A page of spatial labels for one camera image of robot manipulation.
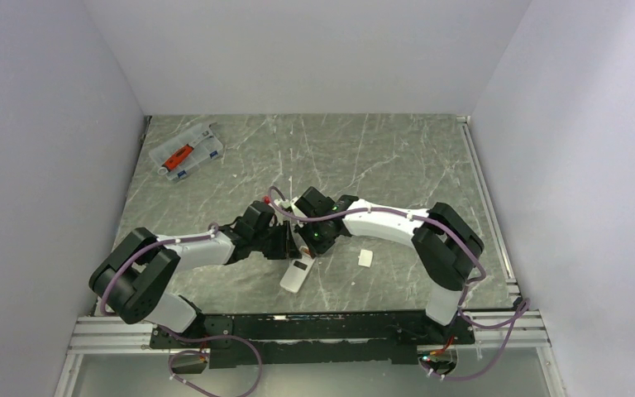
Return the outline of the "white remote control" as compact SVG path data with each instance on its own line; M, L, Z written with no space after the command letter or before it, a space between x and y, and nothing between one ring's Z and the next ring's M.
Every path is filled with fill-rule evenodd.
M287 270L279 282L279 286L290 293L297 294L307 279L308 273L312 269L313 264L314 259L310 256L291 260Z

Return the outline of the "white battery cover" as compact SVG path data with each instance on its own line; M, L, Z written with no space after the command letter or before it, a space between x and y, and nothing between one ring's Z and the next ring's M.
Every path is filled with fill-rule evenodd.
M357 265L360 267L370 268L373 261L373 252L362 249L358 255Z

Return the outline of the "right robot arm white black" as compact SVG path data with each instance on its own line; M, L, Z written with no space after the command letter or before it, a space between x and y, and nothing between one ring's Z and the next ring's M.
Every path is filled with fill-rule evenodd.
M334 200L314 187L291 201L297 233L313 254L331 249L338 237L373 237L414 249L432 280L423 334L442 343L455 330L454 318L473 271L485 276L481 238L446 203L432 208L382 206L353 195Z

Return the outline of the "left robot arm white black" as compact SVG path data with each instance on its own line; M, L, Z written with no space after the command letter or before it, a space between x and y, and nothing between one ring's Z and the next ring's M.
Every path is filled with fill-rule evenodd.
M184 266L231 265L254 252L270 261L302 255L290 223L279 221L263 201L253 202L234 221L213 223L197 234L163 236L138 227L92 273L88 286L99 298L102 316L153 323L183 347L194 347L207 333L206 316L190 300L168 293L172 277Z

